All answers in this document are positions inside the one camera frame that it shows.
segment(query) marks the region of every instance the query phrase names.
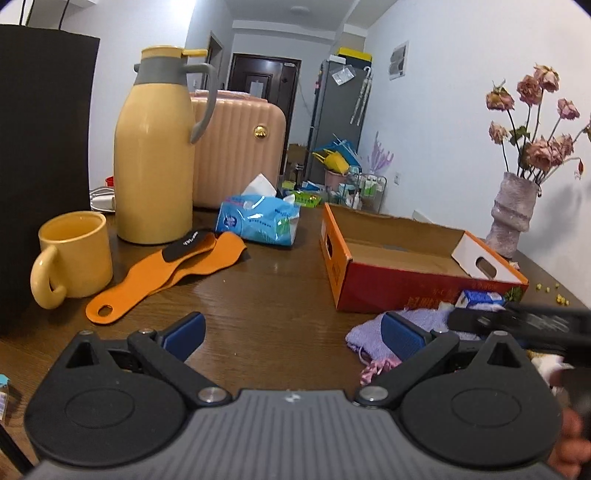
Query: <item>gold lock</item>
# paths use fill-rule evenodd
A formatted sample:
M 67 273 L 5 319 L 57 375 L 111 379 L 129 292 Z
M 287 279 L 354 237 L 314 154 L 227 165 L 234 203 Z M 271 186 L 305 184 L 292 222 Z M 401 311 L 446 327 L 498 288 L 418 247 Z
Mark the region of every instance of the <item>gold lock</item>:
M 263 139 L 266 138 L 268 135 L 268 131 L 266 129 L 266 127 L 263 127 L 262 125 L 259 125 L 258 127 L 255 128 L 255 137 Z

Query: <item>human hand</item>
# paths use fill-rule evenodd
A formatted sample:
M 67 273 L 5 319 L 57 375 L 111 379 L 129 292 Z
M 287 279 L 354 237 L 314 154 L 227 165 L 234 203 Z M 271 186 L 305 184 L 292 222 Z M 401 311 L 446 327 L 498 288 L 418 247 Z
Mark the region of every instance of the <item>human hand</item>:
M 552 386 L 561 386 L 560 372 L 550 378 Z M 591 461 L 591 442 L 582 437 L 583 420 L 579 415 L 565 408 L 563 410 L 560 438 L 548 458 L 548 464 L 566 478 L 576 479 L 581 465 Z

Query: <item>box handle hole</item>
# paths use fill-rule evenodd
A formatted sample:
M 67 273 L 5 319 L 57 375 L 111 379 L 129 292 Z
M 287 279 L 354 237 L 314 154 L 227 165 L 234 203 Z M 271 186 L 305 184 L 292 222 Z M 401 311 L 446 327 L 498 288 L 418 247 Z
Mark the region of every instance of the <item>box handle hole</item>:
M 476 260 L 476 268 L 484 273 L 489 280 L 496 277 L 496 268 L 486 258 L 478 258 Z
M 332 258 L 332 242 L 330 241 L 330 237 L 326 235 L 326 251 L 329 254 L 329 258 Z

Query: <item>pink suitcase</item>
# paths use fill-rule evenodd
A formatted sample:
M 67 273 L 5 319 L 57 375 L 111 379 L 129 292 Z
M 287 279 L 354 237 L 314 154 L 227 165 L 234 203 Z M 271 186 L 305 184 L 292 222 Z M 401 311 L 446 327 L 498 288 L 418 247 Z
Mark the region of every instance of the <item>pink suitcase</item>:
M 206 95 L 193 95 L 196 120 L 203 117 Z M 284 139 L 279 107 L 247 93 L 218 92 L 212 120 L 195 145 L 193 204 L 219 208 L 259 173 L 277 186 Z

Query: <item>small bottle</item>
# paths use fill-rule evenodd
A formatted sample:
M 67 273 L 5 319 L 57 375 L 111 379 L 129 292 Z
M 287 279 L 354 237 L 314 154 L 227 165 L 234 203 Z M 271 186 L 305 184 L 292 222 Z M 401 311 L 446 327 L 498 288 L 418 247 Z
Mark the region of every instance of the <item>small bottle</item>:
M 359 210 L 359 192 L 355 193 L 355 198 L 353 200 L 353 210 Z

